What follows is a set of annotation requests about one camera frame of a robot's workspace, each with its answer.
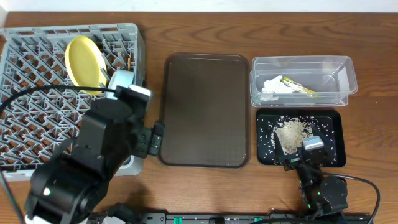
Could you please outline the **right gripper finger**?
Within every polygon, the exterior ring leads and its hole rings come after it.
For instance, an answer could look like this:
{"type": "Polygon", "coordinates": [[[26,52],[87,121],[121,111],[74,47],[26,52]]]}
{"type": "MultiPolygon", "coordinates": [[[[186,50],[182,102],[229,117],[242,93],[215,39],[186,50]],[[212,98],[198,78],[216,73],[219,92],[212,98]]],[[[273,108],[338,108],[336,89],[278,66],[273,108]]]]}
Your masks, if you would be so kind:
{"type": "Polygon", "coordinates": [[[284,151],[280,143],[277,132],[274,132],[274,144],[275,144],[275,161],[276,163],[283,163],[284,161],[284,151]]]}
{"type": "Polygon", "coordinates": [[[324,146],[331,146],[331,141],[320,131],[318,126],[312,124],[311,127],[313,135],[318,136],[322,140],[324,146]]]}

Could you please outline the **rice food scraps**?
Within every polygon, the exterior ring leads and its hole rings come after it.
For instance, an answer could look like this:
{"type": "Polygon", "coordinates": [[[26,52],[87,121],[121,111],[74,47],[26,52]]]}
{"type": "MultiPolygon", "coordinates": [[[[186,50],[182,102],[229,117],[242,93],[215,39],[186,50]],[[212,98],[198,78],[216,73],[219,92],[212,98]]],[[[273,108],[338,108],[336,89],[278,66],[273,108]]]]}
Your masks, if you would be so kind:
{"type": "Polygon", "coordinates": [[[311,125],[315,124],[332,142],[328,149],[329,159],[323,166],[338,165],[336,138],[333,122],[329,117],[322,116],[275,116],[261,114],[256,118],[257,128],[257,159],[264,165],[276,165],[274,132],[276,131],[284,154],[297,152],[302,140],[313,136],[311,125]]]}

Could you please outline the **light blue bowl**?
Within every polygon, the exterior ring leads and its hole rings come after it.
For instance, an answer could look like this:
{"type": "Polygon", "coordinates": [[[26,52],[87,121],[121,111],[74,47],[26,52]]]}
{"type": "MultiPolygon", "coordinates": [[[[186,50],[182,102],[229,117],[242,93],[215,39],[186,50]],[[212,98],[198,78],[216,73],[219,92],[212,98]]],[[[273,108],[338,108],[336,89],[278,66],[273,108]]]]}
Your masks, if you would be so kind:
{"type": "Polygon", "coordinates": [[[129,85],[134,83],[134,79],[134,72],[127,70],[116,70],[109,81],[108,88],[112,90],[115,90],[117,86],[127,88],[129,85]]]}

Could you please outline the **green snack wrapper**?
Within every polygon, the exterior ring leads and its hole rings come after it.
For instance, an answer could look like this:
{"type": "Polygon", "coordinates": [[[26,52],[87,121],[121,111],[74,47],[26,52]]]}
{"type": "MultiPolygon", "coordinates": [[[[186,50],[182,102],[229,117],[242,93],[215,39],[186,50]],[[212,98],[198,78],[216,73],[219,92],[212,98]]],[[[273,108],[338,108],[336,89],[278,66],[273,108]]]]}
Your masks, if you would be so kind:
{"type": "Polygon", "coordinates": [[[299,83],[297,83],[297,82],[295,82],[295,81],[293,81],[293,80],[291,80],[291,79],[289,79],[287,77],[282,78],[281,82],[284,85],[286,85],[287,87],[292,88],[296,92],[305,93],[309,97],[317,97],[318,96],[318,94],[316,92],[314,92],[313,90],[305,88],[303,85],[301,85],[301,84],[299,84],[299,83]]]}

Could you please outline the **white tissue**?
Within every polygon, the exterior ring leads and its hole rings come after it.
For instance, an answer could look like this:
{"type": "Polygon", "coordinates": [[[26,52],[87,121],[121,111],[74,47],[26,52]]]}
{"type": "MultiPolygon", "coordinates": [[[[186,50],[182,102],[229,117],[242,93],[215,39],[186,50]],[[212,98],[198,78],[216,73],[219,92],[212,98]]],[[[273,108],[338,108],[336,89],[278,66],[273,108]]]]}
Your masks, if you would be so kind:
{"type": "Polygon", "coordinates": [[[282,82],[283,76],[279,75],[271,80],[266,80],[261,90],[263,94],[260,97],[262,101],[276,101],[279,99],[278,96],[274,96],[274,93],[294,93],[295,90],[282,82]]]}

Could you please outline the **wooden chopstick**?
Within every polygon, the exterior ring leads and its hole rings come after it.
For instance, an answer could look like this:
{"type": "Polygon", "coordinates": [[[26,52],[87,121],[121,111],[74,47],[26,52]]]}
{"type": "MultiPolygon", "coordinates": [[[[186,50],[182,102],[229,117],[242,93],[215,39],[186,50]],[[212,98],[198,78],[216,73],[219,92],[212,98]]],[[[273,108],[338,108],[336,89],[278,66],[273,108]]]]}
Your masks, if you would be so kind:
{"type": "Polygon", "coordinates": [[[127,70],[130,71],[131,69],[131,59],[130,57],[127,58],[127,70]]]}

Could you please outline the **yellow round plate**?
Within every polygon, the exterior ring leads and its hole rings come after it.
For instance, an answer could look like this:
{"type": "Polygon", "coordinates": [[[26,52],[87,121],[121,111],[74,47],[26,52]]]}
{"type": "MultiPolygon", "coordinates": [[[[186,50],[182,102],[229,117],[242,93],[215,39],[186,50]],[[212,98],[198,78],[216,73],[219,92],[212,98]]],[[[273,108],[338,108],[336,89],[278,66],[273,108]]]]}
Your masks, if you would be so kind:
{"type": "Polygon", "coordinates": [[[72,39],[65,50],[65,66],[75,86],[100,88],[108,79],[106,63],[98,46],[88,37],[72,39]]]}

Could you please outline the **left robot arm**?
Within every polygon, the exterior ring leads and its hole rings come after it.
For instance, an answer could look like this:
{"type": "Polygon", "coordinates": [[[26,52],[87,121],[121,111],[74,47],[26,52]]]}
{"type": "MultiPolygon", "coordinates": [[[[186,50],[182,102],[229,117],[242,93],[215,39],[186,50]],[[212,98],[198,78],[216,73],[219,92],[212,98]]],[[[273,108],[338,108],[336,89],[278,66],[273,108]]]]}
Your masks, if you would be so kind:
{"type": "Polygon", "coordinates": [[[26,219],[79,223],[105,198],[109,183],[129,157],[157,155],[164,125],[144,127],[152,92],[117,86],[113,98],[92,102],[79,134],[63,142],[32,174],[26,219]]]}

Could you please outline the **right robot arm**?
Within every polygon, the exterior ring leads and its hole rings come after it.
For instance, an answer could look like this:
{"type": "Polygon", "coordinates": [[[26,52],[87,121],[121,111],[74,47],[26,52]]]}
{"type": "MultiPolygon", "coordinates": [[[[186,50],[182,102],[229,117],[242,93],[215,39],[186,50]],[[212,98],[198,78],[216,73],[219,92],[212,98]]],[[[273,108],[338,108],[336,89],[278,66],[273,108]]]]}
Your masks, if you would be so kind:
{"type": "Polygon", "coordinates": [[[332,142],[315,127],[312,133],[292,154],[283,152],[282,136],[275,133],[275,161],[283,163],[286,171],[297,171],[302,198],[309,208],[306,218],[314,220],[346,209],[348,189],[343,178],[321,173],[320,165],[329,157],[332,142]]]}

